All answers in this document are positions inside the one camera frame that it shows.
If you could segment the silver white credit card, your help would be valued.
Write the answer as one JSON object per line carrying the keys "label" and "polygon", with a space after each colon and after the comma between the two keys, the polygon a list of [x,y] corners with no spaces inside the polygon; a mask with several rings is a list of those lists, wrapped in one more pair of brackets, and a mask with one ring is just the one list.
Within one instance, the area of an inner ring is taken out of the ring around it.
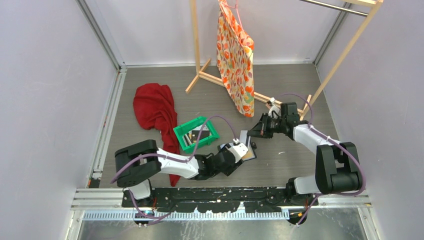
{"label": "silver white credit card", "polygon": [[239,135],[239,142],[243,143],[244,145],[249,145],[249,136],[248,136],[248,130],[241,130]]}

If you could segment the black card holder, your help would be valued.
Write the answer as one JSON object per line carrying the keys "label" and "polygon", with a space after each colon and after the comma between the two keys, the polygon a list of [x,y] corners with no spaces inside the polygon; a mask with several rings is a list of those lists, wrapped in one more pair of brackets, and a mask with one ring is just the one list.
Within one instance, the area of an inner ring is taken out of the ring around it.
{"label": "black card holder", "polygon": [[[255,150],[256,150],[256,144],[255,143],[253,143],[253,145],[252,145],[252,142],[250,141],[250,140],[248,140],[247,142],[247,148],[248,148],[248,151],[247,151],[247,153],[241,158],[241,160],[243,160],[243,161],[249,161],[249,160],[253,160],[253,159],[256,159],[257,158],[257,155],[256,155],[256,153],[255,153]],[[223,148],[225,148],[225,146],[226,145],[228,145],[228,146],[230,146],[230,147],[232,147],[233,145],[234,145],[234,143],[233,142],[230,142],[230,143],[226,143],[226,144],[221,144],[221,145],[219,145],[218,147],[217,147],[217,149],[218,150],[221,150],[221,149],[223,149]]]}

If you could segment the green plastic bin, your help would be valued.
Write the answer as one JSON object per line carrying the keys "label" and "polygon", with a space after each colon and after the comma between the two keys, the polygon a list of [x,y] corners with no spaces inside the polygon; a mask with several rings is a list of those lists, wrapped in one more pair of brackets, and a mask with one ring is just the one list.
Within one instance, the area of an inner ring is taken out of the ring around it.
{"label": "green plastic bin", "polygon": [[210,121],[202,126],[206,120],[206,117],[199,116],[173,128],[180,147],[185,153],[193,153],[196,144],[198,144],[197,148],[201,148],[220,138]]}

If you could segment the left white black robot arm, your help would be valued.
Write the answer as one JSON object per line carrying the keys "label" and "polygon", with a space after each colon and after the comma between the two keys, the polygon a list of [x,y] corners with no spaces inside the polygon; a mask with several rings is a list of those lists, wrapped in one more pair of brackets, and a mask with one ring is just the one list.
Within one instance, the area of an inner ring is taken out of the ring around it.
{"label": "left white black robot arm", "polygon": [[249,149],[235,139],[216,154],[179,155],[157,147],[152,139],[121,148],[114,154],[116,174],[111,182],[126,188],[141,207],[153,202],[150,178],[156,174],[176,175],[205,181],[218,174],[231,175],[242,163]]}

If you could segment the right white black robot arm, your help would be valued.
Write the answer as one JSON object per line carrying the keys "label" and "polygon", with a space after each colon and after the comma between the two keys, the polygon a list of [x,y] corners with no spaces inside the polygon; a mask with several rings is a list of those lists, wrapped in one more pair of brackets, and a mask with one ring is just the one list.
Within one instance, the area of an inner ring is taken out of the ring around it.
{"label": "right white black robot arm", "polygon": [[315,155],[315,173],[289,179],[285,198],[291,205],[299,205],[309,194],[353,195],[364,190],[364,179],[352,142],[340,142],[318,131],[307,120],[302,120],[295,102],[282,103],[280,111],[269,110],[247,135],[271,139],[284,134],[304,145]]}

